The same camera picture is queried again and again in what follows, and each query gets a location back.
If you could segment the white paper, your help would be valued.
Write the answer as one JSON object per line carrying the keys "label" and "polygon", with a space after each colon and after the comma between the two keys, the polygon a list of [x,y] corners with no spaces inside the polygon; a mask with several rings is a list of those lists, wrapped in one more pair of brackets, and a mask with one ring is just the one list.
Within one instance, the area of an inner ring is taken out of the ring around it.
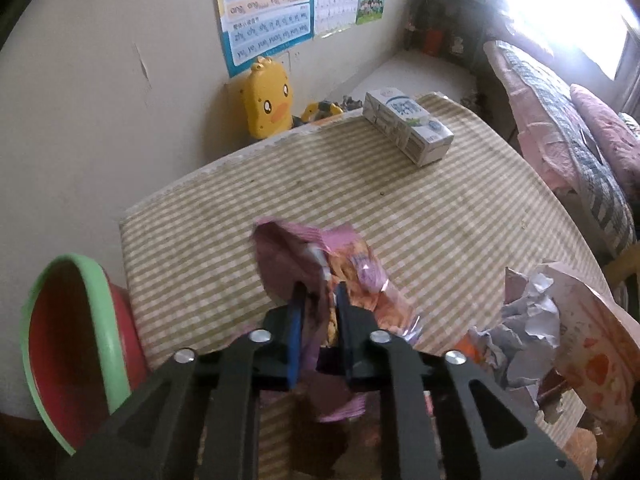
{"label": "white paper", "polygon": [[541,272],[525,275],[507,268],[499,322],[468,331],[480,364],[508,391],[536,398],[552,371],[560,348],[560,311],[550,295],[552,285]]}

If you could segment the shiny pink foil bag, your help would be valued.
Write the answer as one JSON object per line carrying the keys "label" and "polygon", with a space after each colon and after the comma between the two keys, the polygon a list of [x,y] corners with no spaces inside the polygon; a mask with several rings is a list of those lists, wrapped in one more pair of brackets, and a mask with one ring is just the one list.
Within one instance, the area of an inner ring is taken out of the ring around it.
{"label": "shiny pink foil bag", "polygon": [[535,272],[552,278],[550,295],[560,311],[553,369],[608,437],[623,436],[638,419],[631,397],[639,381],[639,323],[563,263],[544,263]]}

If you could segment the pink snack wrapper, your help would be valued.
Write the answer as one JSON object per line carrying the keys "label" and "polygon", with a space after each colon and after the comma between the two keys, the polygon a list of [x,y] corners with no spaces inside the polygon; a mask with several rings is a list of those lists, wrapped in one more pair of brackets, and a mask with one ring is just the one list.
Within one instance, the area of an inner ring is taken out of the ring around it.
{"label": "pink snack wrapper", "polygon": [[306,286],[299,371],[319,422],[338,422],[366,411],[367,396],[348,391],[343,378],[319,372],[320,352],[338,343],[337,287],[350,304],[373,313],[378,327],[415,344],[422,332],[416,307],[393,284],[380,259],[348,224],[332,229],[271,219],[254,227],[252,240],[265,292],[289,300],[294,285]]}

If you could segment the white milk carton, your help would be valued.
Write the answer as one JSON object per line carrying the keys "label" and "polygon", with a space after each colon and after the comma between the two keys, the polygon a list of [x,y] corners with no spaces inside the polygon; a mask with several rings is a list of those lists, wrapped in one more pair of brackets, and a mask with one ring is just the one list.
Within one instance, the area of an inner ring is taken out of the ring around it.
{"label": "white milk carton", "polygon": [[362,114],[417,167],[444,158],[454,140],[448,127],[396,88],[367,92]]}

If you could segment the green red trash bin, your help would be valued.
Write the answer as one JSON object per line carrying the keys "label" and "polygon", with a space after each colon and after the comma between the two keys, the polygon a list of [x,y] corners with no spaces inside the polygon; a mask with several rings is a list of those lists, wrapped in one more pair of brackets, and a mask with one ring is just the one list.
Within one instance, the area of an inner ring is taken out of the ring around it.
{"label": "green red trash bin", "polygon": [[20,339],[32,402],[68,454],[149,375],[128,292],[87,256],[58,256],[39,274]]}

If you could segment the checkered beige table cloth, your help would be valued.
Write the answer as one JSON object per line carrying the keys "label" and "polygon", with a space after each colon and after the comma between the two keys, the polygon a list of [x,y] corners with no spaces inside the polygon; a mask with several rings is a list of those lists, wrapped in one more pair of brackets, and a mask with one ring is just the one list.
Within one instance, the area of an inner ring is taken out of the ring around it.
{"label": "checkered beige table cloth", "polygon": [[352,226],[419,310],[428,353],[497,322],[506,269],[557,261],[606,292],[591,249],[533,168],[465,107],[436,93],[422,104],[454,134],[430,166],[350,115],[244,148],[128,210],[122,252],[149,367],[181,347],[222,348],[262,320],[271,300],[250,236],[268,218]]}

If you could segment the bed with plaid quilt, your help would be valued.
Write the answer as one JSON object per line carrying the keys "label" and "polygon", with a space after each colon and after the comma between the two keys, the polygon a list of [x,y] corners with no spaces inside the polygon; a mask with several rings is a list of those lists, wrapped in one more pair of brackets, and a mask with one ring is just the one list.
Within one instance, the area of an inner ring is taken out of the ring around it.
{"label": "bed with plaid quilt", "polygon": [[570,97],[570,85],[513,44],[484,44],[508,95],[522,156],[560,200],[597,258],[614,259],[637,241],[623,188],[592,129]]}

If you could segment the yellow duck potty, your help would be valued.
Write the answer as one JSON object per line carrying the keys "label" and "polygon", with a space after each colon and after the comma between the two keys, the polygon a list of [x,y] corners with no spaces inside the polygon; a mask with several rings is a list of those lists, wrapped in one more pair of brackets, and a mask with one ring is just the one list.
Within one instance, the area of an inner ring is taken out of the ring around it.
{"label": "yellow duck potty", "polygon": [[288,73],[280,62],[266,56],[258,56],[250,66],[241,96],[248,132],[257,140],[344,113],[334,102],[319,101],[310,103],[302,116],[295,116]]}

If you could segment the dark shelf unit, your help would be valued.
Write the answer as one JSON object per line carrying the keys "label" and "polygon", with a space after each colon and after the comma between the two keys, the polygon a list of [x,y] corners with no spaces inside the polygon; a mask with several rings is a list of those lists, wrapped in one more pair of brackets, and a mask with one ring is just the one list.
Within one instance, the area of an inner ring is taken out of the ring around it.
{"label": "dark shelf unit", "polygon": [[402,45],[474,73],[490,17],[485,0],[409,0]]}

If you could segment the window with curtain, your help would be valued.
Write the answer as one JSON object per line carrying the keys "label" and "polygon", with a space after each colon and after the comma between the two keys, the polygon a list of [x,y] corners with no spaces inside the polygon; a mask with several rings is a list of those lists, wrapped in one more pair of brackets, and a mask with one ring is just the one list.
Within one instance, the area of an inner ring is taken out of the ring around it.
{"label": "window with curtain", "polygon": [[530,54],[585,55],[609,80],[623,63],[639,19],[627,0],[486,0],[496,31]]}

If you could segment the pinyin wall poster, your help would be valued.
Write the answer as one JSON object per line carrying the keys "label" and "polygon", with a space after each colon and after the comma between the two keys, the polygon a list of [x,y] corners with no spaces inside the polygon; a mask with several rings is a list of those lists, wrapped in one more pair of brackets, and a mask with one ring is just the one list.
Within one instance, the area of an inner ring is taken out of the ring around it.
{"label": "pinyin wall poster", "polygon": [[217,0],[221,45],[231,77],[258,56],[288,50],[314,36],[314,0]]}

